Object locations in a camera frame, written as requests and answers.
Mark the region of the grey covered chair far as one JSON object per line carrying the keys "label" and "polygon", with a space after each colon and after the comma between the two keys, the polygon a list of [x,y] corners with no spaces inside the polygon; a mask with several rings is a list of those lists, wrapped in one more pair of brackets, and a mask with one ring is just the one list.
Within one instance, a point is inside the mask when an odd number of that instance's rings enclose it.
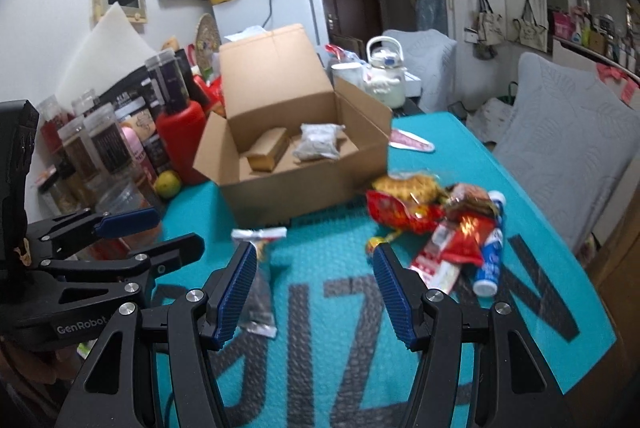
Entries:
{"label": "grey covered chair far", "polygon": [[396,39],[404,52],[408,98],[424,113],[446,110],[454,91],[457,41],[436,29],[389,29],[383,35]]}

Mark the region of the clear spice jar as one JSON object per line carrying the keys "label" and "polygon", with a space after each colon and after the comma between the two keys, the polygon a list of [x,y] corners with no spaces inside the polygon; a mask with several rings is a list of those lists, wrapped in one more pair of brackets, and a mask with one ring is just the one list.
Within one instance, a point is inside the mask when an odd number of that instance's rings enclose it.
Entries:
{"label": "clear spice jar", "polygon": [[106,171],[114,176],[131,168],[132,158],[112,103],[106,103],[84,121],[89,139]]}

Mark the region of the pink white flat pouch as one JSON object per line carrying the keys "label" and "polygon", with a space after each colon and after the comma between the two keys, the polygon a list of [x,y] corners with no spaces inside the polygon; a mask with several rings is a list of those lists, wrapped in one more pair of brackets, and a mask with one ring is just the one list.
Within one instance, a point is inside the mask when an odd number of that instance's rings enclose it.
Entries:
{"label": "pink white flat pouch", "polygon": [[406,150],[421,153],[434,153],[435,145],[412,132],[393,129],[390,133],[388,145],[398,150]]}

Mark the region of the white foam board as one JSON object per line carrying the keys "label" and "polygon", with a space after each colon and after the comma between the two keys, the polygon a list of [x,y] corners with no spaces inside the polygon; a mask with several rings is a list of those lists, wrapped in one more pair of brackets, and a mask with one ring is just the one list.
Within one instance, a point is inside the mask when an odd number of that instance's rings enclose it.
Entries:
{"label": "white foam board", "polygon": [[74,55],[54,95],[64,110],[87,91],[100,96],[156,55],[115,3]]}

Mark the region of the dark lidded jar tall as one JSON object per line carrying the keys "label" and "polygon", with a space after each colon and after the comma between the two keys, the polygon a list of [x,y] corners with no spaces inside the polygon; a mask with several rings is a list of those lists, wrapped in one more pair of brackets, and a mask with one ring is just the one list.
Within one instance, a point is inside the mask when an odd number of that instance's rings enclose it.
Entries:
{"label": "dark lidded jar tall", "polygon": [[144,65],[160,89],[165,112],[178,114],[186,110],[189,107],[190,99],[175,51],[172,49],[160,50],[156,55],[148,58]]}

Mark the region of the clear plastic snack wrapper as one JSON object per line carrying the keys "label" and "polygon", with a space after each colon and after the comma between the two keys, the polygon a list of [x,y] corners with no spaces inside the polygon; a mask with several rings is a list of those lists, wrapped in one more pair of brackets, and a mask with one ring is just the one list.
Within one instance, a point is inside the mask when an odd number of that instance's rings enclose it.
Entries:
{"label": "clear plastic snack wrapper", "polygon": [[284,226],[260,230],[233,229],[231,231],[231,238],[235,245],[247,242],[252,244],[256,250],[256,274],[239,319],[239,326],[247,333],[268,339],[277,337],[278,328],[272,304],[269,245],[277,240],[283,240],[287,236],[288,229]]}

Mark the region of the peanut snack bag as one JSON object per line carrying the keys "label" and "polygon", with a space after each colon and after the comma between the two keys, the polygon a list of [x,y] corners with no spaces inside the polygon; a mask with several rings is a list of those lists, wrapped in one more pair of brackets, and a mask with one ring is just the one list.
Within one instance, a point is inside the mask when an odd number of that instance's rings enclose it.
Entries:
{"label": "peanut snack bag", "polygon": [[442,202],[442,210],[449,219],[455,219],[459,214],[466,212],[476,212],[491,218],[496,218],[499,214],[498,206],[481,186],[456,183],[448,186],[446,191],[447,196]]}

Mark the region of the grey leaf-pattern chair near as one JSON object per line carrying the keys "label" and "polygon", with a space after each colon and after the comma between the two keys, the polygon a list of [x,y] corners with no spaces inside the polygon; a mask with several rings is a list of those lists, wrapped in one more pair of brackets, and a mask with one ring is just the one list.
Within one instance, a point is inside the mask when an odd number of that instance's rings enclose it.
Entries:
{"label": "grey leaf-pattern chair near", "polygon": [[577,252],[639,153],[639,113],[593,73],[524,53],[494,156]]}

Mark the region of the green yellow fruit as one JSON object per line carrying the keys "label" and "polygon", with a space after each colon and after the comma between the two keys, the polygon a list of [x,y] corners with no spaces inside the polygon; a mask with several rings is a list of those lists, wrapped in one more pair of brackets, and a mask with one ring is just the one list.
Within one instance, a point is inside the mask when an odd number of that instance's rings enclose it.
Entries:
{"label": "green yellow fruit", "polygon": [[153,188],[163,200],[172,200],[181,192],[182,181],[174,170],[165,170],[156,178]]}

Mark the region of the canvas tote bag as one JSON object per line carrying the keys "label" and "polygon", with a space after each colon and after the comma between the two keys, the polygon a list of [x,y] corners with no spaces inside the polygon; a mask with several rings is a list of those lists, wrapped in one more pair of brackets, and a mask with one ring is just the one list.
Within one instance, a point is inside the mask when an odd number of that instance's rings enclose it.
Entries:
{"label": "canvas tote bag", "polygon": [[487,47],[495,47],[504,43],[502,16],[492,10],[489,0],[477,0],[477,35],[478,42]]}
{"label": "canvas tote bag", "polygon": [[548,48],[548,29],[538,24],[530,0],[525,0],[523,11],[512,20],[516,32],[515,41],[524,47],[546,52]]}

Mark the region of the red shiny snack bag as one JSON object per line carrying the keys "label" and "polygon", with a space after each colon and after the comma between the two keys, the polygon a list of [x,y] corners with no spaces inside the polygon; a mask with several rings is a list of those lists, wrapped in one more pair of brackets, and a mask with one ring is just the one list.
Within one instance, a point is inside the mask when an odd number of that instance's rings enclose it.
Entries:
{"label": "red shiny snack bag", "polygon": [[416,235],[431,234],[444,220],[439,204],[408,203],[383,192],[366,193],[367,211],[378,224]]}

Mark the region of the pink bottle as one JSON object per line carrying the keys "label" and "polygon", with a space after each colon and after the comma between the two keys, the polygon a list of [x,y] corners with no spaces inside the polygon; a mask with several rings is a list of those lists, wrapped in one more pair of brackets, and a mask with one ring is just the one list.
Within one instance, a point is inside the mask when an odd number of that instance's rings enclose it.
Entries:
{"label": "pink bottle", "polygon": [[128,143],[132,156],[138,163],[138,165],[142,168],[145,177],[150,181],[151,184],[154,184],[157,178],[155,169],[151,164],[148,155],[145,153],[145,149],[138,138],[137,133],[133,128],[128,126],[122,127],[122,133],[125,136],[125,139]]}

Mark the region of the canvas tote bag right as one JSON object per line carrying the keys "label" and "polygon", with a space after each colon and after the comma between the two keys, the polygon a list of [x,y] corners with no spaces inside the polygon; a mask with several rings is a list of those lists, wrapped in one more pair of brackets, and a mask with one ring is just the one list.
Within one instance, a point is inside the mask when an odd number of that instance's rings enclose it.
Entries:
{"label": "canvas tote bag right", "polygon": [[548,48],[548,29],[538,24],[530,0],[525,0],[523,11],[512,20],[516,32],[515,41],[524,47],[546,52]]}

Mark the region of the cream white kettle pot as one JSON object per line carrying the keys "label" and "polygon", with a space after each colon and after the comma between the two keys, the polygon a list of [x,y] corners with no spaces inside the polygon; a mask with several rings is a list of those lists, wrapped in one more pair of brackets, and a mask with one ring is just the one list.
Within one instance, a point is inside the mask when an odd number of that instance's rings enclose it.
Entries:
{"label": "cream white kettle pot", "polygon": [[363,70],[363,90],[391,110],[405,104],[406,76],[404,51],[389,36],[376,36],[367,42],[367,66]]}

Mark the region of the blue effervescent tablet tube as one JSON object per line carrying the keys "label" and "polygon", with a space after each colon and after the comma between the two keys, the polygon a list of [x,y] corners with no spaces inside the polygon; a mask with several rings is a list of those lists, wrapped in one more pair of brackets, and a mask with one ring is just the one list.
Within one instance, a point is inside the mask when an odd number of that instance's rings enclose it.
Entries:
{"label": "blue effervescent tablet tube", "polygon": [[501,271],[501,261],[504,244],[504,212],[506,211],[506,196],[499,191],[489,191],[490,200],[498,209],[494,229],[489,233],[485,244],[480,250],[483,264],[476,270],[472,291],[477,297],[492,298],[497,295]]}

